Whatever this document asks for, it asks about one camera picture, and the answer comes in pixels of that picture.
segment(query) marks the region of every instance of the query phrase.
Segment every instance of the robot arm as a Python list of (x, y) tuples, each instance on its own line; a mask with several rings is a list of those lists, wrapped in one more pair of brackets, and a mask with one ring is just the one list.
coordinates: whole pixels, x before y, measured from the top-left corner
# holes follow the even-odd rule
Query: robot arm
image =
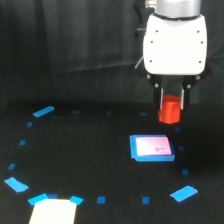
[(207, 64), (207, 29), (200, 14), (201, 0), (146, 0), (154, 8), (143, 42), (147, 79), (154, 86), (154, 102), (162, 109), (162, 76), (183, 76), (180, 109), (189, 104), (190, 90), (211, 74)]

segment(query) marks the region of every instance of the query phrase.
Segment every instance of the black surface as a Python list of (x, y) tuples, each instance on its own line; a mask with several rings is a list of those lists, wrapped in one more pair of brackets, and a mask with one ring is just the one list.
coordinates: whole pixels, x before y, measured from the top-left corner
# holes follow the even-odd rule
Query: black surface
[[(159, 123), (153, 105), (57, 106), (34, 118), (32, 113), (41, 108), (11, 107), (1, 115), (1, 223), (28, 223), (32, 207), (27, 200), (42, 193), (84, 198), (76, 224), (222, 223), (224, 107), (191, 105), (176, 125)], [(109, 109), (112, 116), (106, 115)], [(131, 159), (133, 134), (166, 134), (174, 144), (175, 161)], [(18, 145), (21, 139), (25, 146)], [(12, 171), (10, 163), (16, 164)], [(189, 169), (188, 176), (182, 168)], [(12, 176), (29, 189), (14, 192), (3, 182)], [(182, 203), (170, 197), (187, 185), (199, 193)], [(105, 205), (97, 205), (98, 196), (106, 197)], [(150, 205), (142, 205), (143, 196), (150, 197)]]

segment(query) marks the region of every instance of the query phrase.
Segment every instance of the black background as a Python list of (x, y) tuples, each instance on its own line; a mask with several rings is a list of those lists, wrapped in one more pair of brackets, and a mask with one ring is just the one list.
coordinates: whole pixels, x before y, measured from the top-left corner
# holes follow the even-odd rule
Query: black background
[[(0, 0), (0, 102), (151, 102), (142, 69), (143, 34), (134, 0)], [(224, 2), (203, 0), (213, 76), (192, 90), (192, 103), (223, 103)], [(152, 9), (140, 9), (143, 26)], [(165, 78), (165, 94), (181, 78)]]

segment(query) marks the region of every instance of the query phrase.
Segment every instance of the red block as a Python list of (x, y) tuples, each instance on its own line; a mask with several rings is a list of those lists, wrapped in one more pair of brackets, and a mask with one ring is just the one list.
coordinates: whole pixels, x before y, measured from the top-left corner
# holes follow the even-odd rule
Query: red block
[(159, 121), (167, 124), (179, 122), (181, 114), (180, 102), (180, 97), (164, 96), (162, 109), (159, 110)]

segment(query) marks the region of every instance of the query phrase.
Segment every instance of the blue tape marker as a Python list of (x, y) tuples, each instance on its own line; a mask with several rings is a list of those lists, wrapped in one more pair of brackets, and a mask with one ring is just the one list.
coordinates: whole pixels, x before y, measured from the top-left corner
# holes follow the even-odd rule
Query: blue tape marker
[(7, 179), (4, 181), (6, 184), (8, 184), (14, 191), (17, 193), (25, 191), (27, 188), (29, 188), (27, 185), (20, 183), (18, 180), (16, 180), (14, 177), (11, 177), (10, 179)]
[(105, 204), (106, 198), (104, 196), (99, 196), (97, 199), (97, 204)]
[(21, 140), (20, 142), (19, 142), (19, 145), (25, 145), (26, 144), (26, 140)]
[(39, 196), (36, 196), (34, 198), (31, 198), (28, 200), (28, 202), (31, 204), (31, 205), (35, 205), (37, 202), (39, 201), (43, 201), (45, 199), (48, 199), (47, 195), (46, 194), (41, 194)]
[(82, 198), (78, 198), (78, 197), (75, 197), (75, 196), (72, 196), (70, 198), (70, 201), (77, 204), (77, 205), (80, 205), (82, 202), (83, 202), (83, 199)]
[(43, 110), (40, 110), (40, 111), (37, 111), (37, 112), (33, 113), (33, 115), (34, 115), (35, 117), (41, 117), (41, 116), (43, 116), (44, 114), (47, 114), (47, 113), (49, 113), (49, 112), (51, 112), (51, 111), (53, 111), (53, 110), (54, 110), (54, 107), (46, 107), (46, 108), (44, 108)]
[(175, 151), (172, 142), (170, 142), (170, 148), (172, 155), (160, 155), (160, 156), (138, 156), (136, 138), (139, 137), (166, 137), (166, 135), (133, 135), (130, 136), (131, 145), (131, 158), (134, 158), (138, 162), (172, 162), (175, 158)]
[(10, 164), (9, 167), (8, 167), (8, 169), (9, 169), (9, 170), (14, 169), (15, 165), (16, 165), (16, 164), (14, 164), (14, 163)]
[(147, 116), (147, 113), (140, 113), (140, 116)]
[(143, 197), (142, 204), (149, 204), (149, 197)]
[(48, 195), (48, 198), (49, 199), (57, 199), (58, 198), (58, 195), (57, 194), (49, 194)]
[(28, 123), (27, 123), (27, 127), (31, 127), (32, 125), (33, 125), (32, 122), (28, 122)]
[(180, 128), (179, 127), (175, 127), (175, 131), (180, 132)]
[(182, 174), (188, 175), (188, 169), (182, 169)]
[(194, 189), (193, 187), (190, 187), (190, 186), (186, 186), (186, 187), (174, 192), (170, 196), (173, 197), (176, 201), (181, 202), (196, 193), (198, 193), (198, 191), (196, 189)]
[(179, 146), (180, 151), (184, 151), (184, 147), (183, 146)]

